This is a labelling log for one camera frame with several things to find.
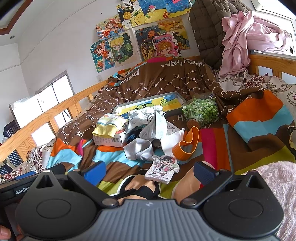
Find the drawing of blonde boy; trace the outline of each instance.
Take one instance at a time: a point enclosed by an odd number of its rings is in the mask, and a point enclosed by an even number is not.
[[[157,46],[158,53],[160,53],[162,56],[166,57],[173,57],[174,55],[169,53],[173,49],[172,44],[167,41],[163,41],[159,43]]]
[[[113,49],[113,57],[120,60],[124,57],[124,53],[121,50],[124,40],[122,35],[118,35],[110,41],[110,47]]]

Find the wall socket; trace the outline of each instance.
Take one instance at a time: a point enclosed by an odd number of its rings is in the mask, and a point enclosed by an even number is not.
[[[98,79],[99,83],[103,81],[102,76],[100,76],[100,75],[97,76],[97,79]]]

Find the poster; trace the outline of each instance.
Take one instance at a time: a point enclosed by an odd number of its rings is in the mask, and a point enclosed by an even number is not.
[[[138,0],[146,18],[146,23],[168,18],[165,0]]]
[[[161,34],[158,25],[141,28],[136,30],[135,33],[142,61],[156,57],[152,39],[154,36],[160,36]]]
[[[145,23],[145,16],[138,1],[129,1],[117,6],[123,29],[128,30]]]
[[[111,38],[117,34],[124,32],[119,15],[108,18],[96,25],[99,40]]]
[[[182,19],[164,20],[158,23],[158,27],[162,34],[171,31],[175,32],[174,37],[177,40],[180,50],[190,49],[187,32],[184,28]]]
[[[173,36],[174,32],[168,32],[152,40],[157,56],[177,57],[181,56],[177,40]]]
[[[164,0],[169,18],[188,13],[191,8],[189,0]]]
[[[107,40],[95,42],[91,46],[91,55],[94,59],[98,73],[115,66]]]
[[[137,50],[134,48],[133,32],[126,31],[108,39],[115,66],[133,63],[138,60]]]

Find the brown quilted jacket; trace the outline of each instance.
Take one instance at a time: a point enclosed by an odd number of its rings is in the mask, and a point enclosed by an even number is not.
[[[214,69],[219,69],[222,64],[225,36],[222,18],[239,11],[247,13],[251,9],[239,0],[196,0],[190,10],[190,24],[200,55]]]

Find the pink clothing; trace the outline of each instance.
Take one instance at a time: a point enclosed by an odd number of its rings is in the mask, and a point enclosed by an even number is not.
[[[222,66],[219,76],[237,74],[250,65],[248,49],[264,52],[289,53],[291,35],[278,25],[256,16],[254,11],[239,12],[222,18],[226,32],[222,44]]]

